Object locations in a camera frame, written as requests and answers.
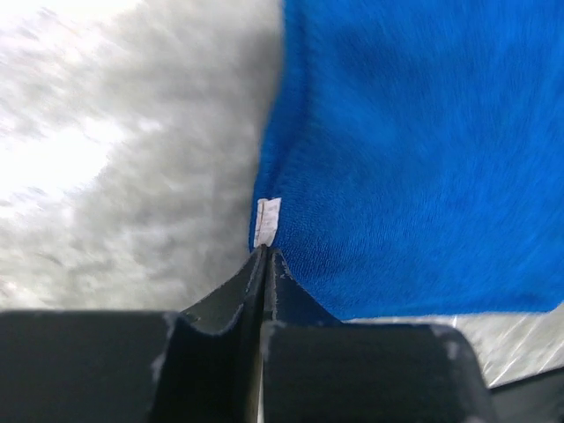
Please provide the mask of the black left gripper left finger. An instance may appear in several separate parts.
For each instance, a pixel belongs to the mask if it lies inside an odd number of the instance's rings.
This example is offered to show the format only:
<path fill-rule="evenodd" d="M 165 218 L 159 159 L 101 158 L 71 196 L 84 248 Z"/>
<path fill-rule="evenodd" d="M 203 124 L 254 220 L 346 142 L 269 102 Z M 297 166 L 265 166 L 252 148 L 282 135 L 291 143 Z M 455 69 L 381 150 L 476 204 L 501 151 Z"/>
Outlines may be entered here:
<path fill-rule="evenodd" d="M 266 262 L 182 312 L 4 311 L 2 421 L 256 421 Z"/>

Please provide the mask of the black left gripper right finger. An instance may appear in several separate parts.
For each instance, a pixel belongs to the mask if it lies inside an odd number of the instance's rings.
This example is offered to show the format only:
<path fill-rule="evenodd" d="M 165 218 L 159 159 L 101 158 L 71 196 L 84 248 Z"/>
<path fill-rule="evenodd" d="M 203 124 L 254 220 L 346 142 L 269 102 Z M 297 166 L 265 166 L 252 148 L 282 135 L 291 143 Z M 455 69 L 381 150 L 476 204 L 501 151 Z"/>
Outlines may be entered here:
<path fill-rule="evenodd" d="M 272 251 L 266 276 L 268 422 L 495 422 L 467 339 L 437 323 L 341 323 Z"/>

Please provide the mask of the blue towel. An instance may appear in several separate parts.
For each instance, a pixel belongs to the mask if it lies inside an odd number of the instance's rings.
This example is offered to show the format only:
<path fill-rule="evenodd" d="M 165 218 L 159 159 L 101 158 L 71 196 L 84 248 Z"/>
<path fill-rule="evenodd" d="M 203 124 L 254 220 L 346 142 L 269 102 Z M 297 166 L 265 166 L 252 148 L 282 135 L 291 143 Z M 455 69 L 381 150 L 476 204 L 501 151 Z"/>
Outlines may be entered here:
<path fill-rule="evenodd" d="M 250 244 L 343 320 L 563 300 L 563 4 L 287 1 Z"/>

